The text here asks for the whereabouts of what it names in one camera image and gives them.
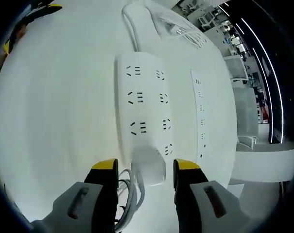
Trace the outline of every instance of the yellow object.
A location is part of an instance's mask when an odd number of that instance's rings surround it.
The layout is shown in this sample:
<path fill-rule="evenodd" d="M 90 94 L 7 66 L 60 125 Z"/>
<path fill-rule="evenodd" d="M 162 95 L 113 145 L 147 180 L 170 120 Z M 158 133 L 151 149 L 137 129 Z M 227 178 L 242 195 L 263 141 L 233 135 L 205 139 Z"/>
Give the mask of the yellow object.
<path fill-rule="evenodd" d="M 113 169 L 113 164 L 116 159 L 108 159 L 104 161 L 100 161 L 95 164 L 92 169 Z"/>
<path fill-rule="evenodd" d="M 10 45 L 10 40 L 8 40 L 4 45 L 3 45 L 3 49 L 5 51 L 6 54 L 9 54 L 9 45 Z"/>
<path fill-rule="evenodd" d="M 179 165 L 180 170 L 186 170 L 186 169 L 199 169 L 200 166 L 198 166 L 196 163 L 184 160 L 184 159 L 176 159 Z"/>
<path fill-rule="evenodd" d="M 55 4 L 55 3 L 48 5 L 48 7 L 50 7 L 50 6 L 60 6 L 60 7 L 63 7 L 62 5 L 60 5 L 60 4 Z"/>

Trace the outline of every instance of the white tabletop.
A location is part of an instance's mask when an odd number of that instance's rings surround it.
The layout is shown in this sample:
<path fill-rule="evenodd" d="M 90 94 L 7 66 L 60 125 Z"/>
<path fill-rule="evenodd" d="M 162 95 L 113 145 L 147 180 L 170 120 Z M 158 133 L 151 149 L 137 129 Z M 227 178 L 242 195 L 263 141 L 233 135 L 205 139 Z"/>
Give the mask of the white tabletop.
<path fill-rule="evenodd" d="M 83 181 L 94 163 L 120 158 L 114 62 L 116 55 L 134 50 L 121 17 L 125 2 L 59 0 L 64 8 L 30 24 L 5 61 L 0 74 L 0 175 L 30 221 L 51 211 L 52 202 Z M 145 48 L 164 60 L 170 75 L 175 154 L 196 162 L 192 68 L 206 83 L 210 122 L 210 146 L 200 165 L 209 179 L 227 186 L 236 146 L 229 74 L 211 42 L 195 50 L 181 41 Z M 133 219 L 130 229 L 178 232 L 172 174 L 167 172 L 166 185 L 146 189 L 150 195 L 146 193 L 137 213 L 139 224 Z"/>

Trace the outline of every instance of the led light strip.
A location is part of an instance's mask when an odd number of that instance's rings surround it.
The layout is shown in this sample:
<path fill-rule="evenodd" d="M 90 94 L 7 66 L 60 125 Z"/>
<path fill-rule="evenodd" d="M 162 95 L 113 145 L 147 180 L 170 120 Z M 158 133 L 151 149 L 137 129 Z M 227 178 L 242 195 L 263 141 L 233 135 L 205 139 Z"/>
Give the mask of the led light strip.
<path fill-rule="evenodd" d="M 261 69 L 262 69 L 262 72 L 263 72 L 263 75 L 264 75 L 264 79 L 265 79 L 265 82 L 266 82 L 266 84 L 267 84 L 267 88 L 268 88 L 269 99 L 270 99 L 270 107 L 271 107 L 271 128 L 272 128 L 270 142 L 272 143 L 272 138 L 273 138 L 273 108 L 272 108 L 272 100 L 271 100 L 271 95 L 270 95 L 269 84 L 268 84 L 267 77 L 265 76 L 265 71 L 264 71 L 264 69 L 263 69 L 263 67 L 262 67 L 262 64 L 261 64 L 261 62 L 260 62 L 260 60 L 259 60 L 259 57 L 258 57 L 258 55 L 257 55 L 257 53 L 256 53 L 256 51 L 255 51 L 254 48 L 253 48 L 253 51 L 254 51 L 254 53 L 255 53 L 255 55 L 256 55 L 256 57 L 257 57 L 257 60 L 258 60 L 258 62 L 259 62 L 259 65 L 260 65 L 260 67 L 261 67 Z"/>
<path fill-rule="evenodd" d="M 260 42 L 260 40 L 258 39 L 257 35 L 254 33 L 254 31 L 251 29 L 251 27 L 245 22 L 245 20 L 243 18 L 241 18 L 242 21 L 245 23 L 245 25 L 249 28 L 249 30 L 254 34 L 255 38 L 258 40 L 259 44 L 261 45 L 262 47 L 262 50 L 264 51 L 266 57 L 268 58 L 268 61 L 270 63 L 270 66 L 272 68 L 272 71 L 273 71 L 273 74 L 274 74 L 274 77 L 275 77 L 275 80 L 277 82 L 277 88 L 278 88 L 278 93 L 279 93 L 279 100 L 280 100 L 280 103 L 281 103 L 281 116 L 282 116 L 282 130 L 281 130 L 281 140 L 280 142 L 283 143 L 283 137 L 284 137 L 284 113 L 283 113 L 283 101 L 282 101 L 282 96 L 281 96 L 281 90 L 279 88 L 279 84 L 278 84 L 278 80 L 277 80 L 277 74 L 275 73 L 274 71 L 274 67 L 272 65 L 272 62 L 266 52 L 266 50 L 264 49 L 262 43 Z"/>
<path fill-rule="evenodd" d="M 221 6 L 218 6 L 228 17 L 230 17 L 230 15 L 221 7 Z"/>
<path fill-rule="evenodd" d="M 236 24 L 236 26 L 238 26 L 238 28 L 240 29 L 240 31 L 241 31 L 243 34 L 245 34 L 245 33 L 243 32 L 243 30 L 239 27 L 238 24 Z"/>

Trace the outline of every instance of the white plug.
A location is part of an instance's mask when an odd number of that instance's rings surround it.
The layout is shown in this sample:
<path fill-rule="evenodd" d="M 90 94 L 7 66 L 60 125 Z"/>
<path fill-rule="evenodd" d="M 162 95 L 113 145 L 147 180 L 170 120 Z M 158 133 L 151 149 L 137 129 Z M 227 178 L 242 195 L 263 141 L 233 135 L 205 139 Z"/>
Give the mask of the white plug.
<path fill-rule="evenodd" d="M 141 175 L 145 186 L 162 184 L 166 179 L 165 161 L 160 152 L 152 147 L 134 149 L 131 170 Z"/>
<path fill-rule="evenodd" d="M 174 24 L 174 26 L 172 26 L 172 28 L 170 29 L 170 33 L 172 35 L 178 35 L 178 30 L 180 30 L 180 27 Z"/>

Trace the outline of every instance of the power cord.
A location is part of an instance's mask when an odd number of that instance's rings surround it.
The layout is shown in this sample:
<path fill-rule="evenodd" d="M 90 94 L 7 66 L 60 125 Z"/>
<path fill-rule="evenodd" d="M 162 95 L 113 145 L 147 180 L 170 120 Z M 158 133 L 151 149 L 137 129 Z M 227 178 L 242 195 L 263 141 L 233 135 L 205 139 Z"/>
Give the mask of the power cord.
<path fill-rule="evenodd" d="M 171 27 L 170 33 L 172 36 L 169 38 L 182 36 L 194 46 L 199 48 L 201 48 L 202 45 L 207 42 L 202 32 L 191 25 L 188 21 L 184 19 L 179 20 L 175 17 L 175 15 L 172 15 L 168 12 L 162 13 L 158 17 L 162 22 L 168 24 Z"/>
<path fill-rule="evenodd" d="M 126 16 L 127 20 L 129 21 L 131 27 L 132 27 L 132 30 L 133 30 L 133 33 L 134 33 L 134 38 L 135 38 L 135 43 L 136 43 L 136 51 L 140 51 L 141 50 L 141 46 L 140 46 L 140 43 L 139 43 L 139 40 L 138 40 L 138 33 L 137 33 L 137 30 L 136 30 L 136 27 L 135 27 L 135 24 L 132 20 L 132 18 L 130 17 L 130 15 L 128 14 L 126 8 L 128 7 L 129 4 L 125 5 L 122 9 L 122 14 L 124 16 Z"/>
<path fill-rule="evenodd" d="M 124 173 L 129 174 L 129 179 L 120 179 L 119 182 L 122 184 L 118 188 L 118 197 L 128 189 L 128 197 L 125 207 L 123 208 L 123 214 L 120 219 L 116 219 L 115 231 L 121 232 L 132 220 L 134 213 L 139 209 L 143 203 L 145 197 L 145 188 L 143 184 L 143 179 L 139 171 L 135 171 L 135 175 L 130 169 L 125 169 L 119 175 L 119 177 Z M 140 199 L 137 202 L 137 190 L 135 181 L 137 181 L 138 188 L 140 190 Z"/>

